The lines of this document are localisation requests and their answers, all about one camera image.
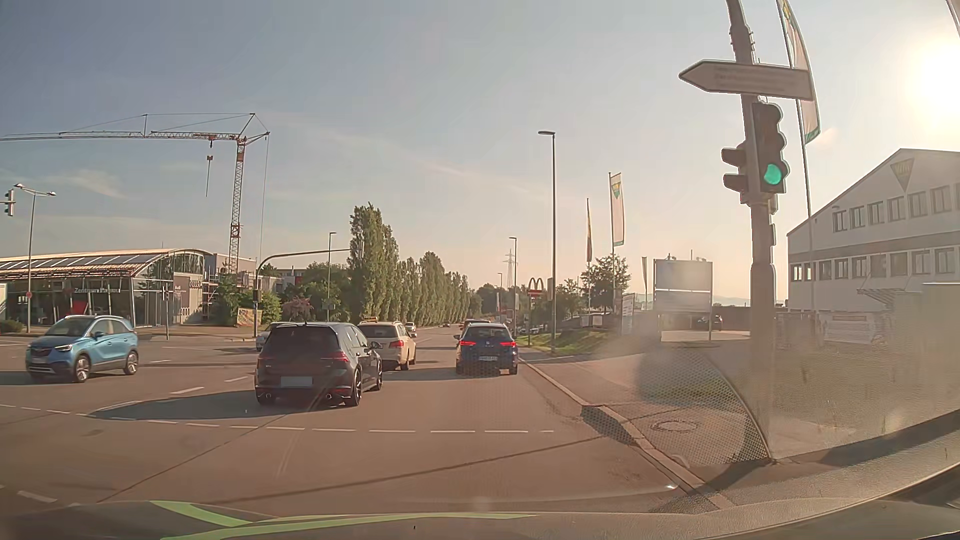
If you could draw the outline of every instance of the traffic light pole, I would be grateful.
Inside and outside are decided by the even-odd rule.
[[[740,0],[727,0],[730,13],[730,37],[733,56],[737,63],[754,63],[754,45],[750,28],[743,17]],[[750,267],[750,345],[751,368],[756,382],[749,392],[755,402],[754,415],[764,435],[769,433],[770,405],[773,397],[774,374],[774,268],[771,251],[773,235],[770,226],[770,207],[760,190],[760,171],[756,152],[756,132],[751,104],[755,95],[741,94],[743,131],[746,136],[748,205],[753,237],[754,261]]]

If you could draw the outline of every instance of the sun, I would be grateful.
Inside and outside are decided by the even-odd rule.
[[[912,100],[937,123],[960,118],[960,39],[931,43],[917,56]]]

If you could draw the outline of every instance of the grass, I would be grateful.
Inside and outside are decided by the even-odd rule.
[[[608,332],[594,330],[565,331],[557,335],[557,353],[561,355],[582,355],[596,350],[607,341]],[[527,336],[519,335],[516,343],[527,346]],[[530,336],[530,348],[538,351],[550,351],[550,334],[538,333]]]

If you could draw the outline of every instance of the triangle logo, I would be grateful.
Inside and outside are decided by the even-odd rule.
[[[890,163],[890,168],[893,169],[897,182],[900,182],[900,187],[905,192],[906,187],[910,184],[910,173],[913,172],[913,158]]]

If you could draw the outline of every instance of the license plate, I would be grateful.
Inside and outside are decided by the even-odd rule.
[[[281,377],[280,386],[284,388],[303,388],[313,386],[312,377]]]

